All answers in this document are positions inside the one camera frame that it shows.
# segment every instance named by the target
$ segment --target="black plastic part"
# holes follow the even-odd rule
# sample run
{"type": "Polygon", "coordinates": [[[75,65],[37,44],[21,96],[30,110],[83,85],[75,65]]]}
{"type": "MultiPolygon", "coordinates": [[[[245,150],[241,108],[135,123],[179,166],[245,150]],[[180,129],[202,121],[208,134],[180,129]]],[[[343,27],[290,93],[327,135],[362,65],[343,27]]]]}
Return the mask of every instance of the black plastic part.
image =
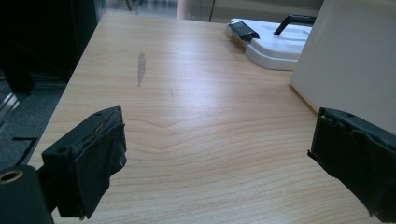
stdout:
{"type": "Polygon", "coordinates": [[[370,215],[396,222],[396,136],[343,111],[321,108],[308,156],[338,178],[370,215]]]}
{"type": "Polygon", "coordinates": [[[228,24],[233,32],[235,32],[239,38],[250,42],[252,38],[260,38],[259,34],[251,29],[242,21],[235,21],[228,24]]]}
{"type": "Polygon", "coordinates": [[[310,17],[310,16],[300,16],[300,15],[289,15],[285,20],[280,23],[280,25],[277,27],[277,29],[274,31],[274,35],[280,35],[282,31],[288,26],[289,24],[292,23],[298,23],[298,24],[314,24],[316,17],[310,17]]]}
{"type": "Polygon", "coordinates": [[[126,163],[121,108],[92,114],[42,154],[39,170],[49,210],[62,217],[90,218],[126,163]]]}
{"type": "Polygon", "coordinates": [[[15,166],[0,172],[0,223],[53,223],[35,168],[15,166]]]}

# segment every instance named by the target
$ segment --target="wood grain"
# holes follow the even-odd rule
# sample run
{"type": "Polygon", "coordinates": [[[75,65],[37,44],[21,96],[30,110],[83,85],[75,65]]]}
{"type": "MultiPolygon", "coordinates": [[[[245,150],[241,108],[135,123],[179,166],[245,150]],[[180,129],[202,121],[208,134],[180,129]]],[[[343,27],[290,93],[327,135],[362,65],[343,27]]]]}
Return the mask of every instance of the wood grain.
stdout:
{"type": "Polygon", "coordinates": [[[316,114],[290,72],[253,64],[224,29],[105,15],[30,164],[91,113],[121,105],[128,162],[87,223],[378,222],[306,156],[316,114]]]}

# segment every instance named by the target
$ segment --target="dark scratch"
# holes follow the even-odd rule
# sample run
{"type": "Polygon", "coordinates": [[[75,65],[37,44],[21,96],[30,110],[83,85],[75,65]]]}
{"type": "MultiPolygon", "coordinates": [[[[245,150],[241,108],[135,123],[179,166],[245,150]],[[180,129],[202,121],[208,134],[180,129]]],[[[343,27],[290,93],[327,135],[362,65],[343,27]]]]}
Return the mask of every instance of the dark scratch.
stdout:
{"type": "Polygon", "coordinates": [[[138,71],[137,71],[137,87],[140,87],[140,83],[142,83],[143,75],[146,72],[146,58],[143,52],[140,52],[139,60],[137,62],[138,71]]]}

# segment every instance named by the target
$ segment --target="gray carpet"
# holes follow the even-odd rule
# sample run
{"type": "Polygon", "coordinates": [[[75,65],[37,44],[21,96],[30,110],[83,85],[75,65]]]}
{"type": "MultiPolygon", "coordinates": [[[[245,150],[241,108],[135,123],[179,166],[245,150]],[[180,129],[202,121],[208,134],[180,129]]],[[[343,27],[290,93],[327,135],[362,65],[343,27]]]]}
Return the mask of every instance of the gray carpet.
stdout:
{"type": "Polygon", "coordinates": [[[64,92],[65,83],[56,77],[44,73],[32,74],[32,77],[35,88],[30,95],[12,94],[0,74],[2,107],[7,107],[4,104],[7,97],[13,98],[12,104],[16,107],[7,113],[0,112],[0,170],[29,161],[64,92]]]}

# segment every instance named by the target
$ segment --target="floor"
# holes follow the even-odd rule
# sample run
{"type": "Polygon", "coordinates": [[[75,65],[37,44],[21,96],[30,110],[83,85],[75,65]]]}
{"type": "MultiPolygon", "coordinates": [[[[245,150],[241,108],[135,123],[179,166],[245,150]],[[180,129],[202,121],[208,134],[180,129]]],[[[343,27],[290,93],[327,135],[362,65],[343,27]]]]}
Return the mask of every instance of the floor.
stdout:
{"type": "MultiPolygon", "coordinates": [[[[106,0],[106,12],[177,17],[177,0],[145,0],[142,5],[128,1],[131,10],[125,0],[106,0]]],[[[13,94],[0,71],[0,171],[29,161],[66,86],[51,74],[31,75],[31,94],[13,94]]]]}

